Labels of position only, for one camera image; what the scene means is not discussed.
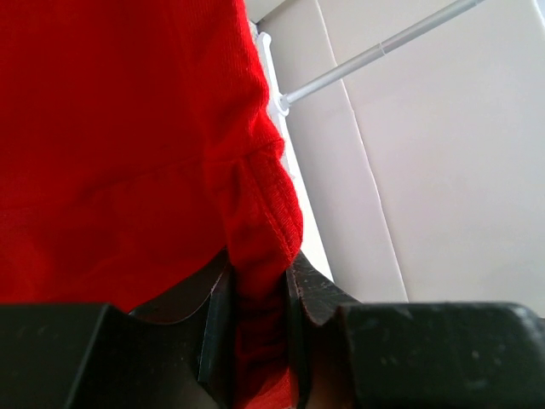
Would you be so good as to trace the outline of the red t shirt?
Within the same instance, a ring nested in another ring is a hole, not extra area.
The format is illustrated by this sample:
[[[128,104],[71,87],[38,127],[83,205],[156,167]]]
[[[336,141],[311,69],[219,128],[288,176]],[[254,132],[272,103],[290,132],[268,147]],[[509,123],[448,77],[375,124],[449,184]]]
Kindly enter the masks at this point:
[[[303,219],[241,1],[1,4],[1,299],[131,309],[227,250],[235,406],[291,405]]]

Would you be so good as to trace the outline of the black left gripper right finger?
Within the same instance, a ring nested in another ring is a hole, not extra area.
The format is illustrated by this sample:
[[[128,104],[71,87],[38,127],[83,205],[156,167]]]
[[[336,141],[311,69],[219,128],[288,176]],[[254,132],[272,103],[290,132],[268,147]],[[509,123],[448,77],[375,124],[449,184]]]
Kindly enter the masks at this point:
[[[511,302],[363,303],[286,270],[298,408],[541,408],[544,321]]]

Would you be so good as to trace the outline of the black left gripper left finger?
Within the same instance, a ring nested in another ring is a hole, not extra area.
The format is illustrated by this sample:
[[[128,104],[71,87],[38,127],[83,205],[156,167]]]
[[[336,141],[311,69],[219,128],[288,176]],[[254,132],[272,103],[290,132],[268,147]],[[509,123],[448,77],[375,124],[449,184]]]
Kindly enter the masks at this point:
[[[221,251],[128,313],[107,303],[4,304],[2,407],[230,407],[231,272]]]

